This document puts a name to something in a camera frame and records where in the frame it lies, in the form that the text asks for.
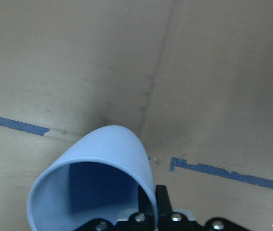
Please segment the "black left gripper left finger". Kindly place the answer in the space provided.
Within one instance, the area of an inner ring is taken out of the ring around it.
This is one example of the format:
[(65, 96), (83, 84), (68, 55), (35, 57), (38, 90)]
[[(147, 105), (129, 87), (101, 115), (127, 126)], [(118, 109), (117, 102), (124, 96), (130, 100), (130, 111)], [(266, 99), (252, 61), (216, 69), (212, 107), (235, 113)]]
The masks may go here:
[(138, 211), (127, 218), (120, 218), (113, 225), (110, 221), (95, 218), (83, 224), (76, 231), (154, 231), (155, 218), (153, 206), (141, 186), (138, 186)]

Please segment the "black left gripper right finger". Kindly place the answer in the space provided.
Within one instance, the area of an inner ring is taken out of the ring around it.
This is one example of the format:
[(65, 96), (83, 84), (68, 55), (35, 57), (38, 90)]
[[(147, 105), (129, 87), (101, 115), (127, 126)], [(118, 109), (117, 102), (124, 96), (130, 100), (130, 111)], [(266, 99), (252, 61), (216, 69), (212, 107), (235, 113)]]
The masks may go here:
[(246, 231), (242, 227), (225, 218), (215, 217), (209, 219), (205, 225), (200, 225), (194, 215), (189, 211), (175, 211), (171, 206), (167, 187), (156, 186), (156, 202), (158, 208), (159, 231)]

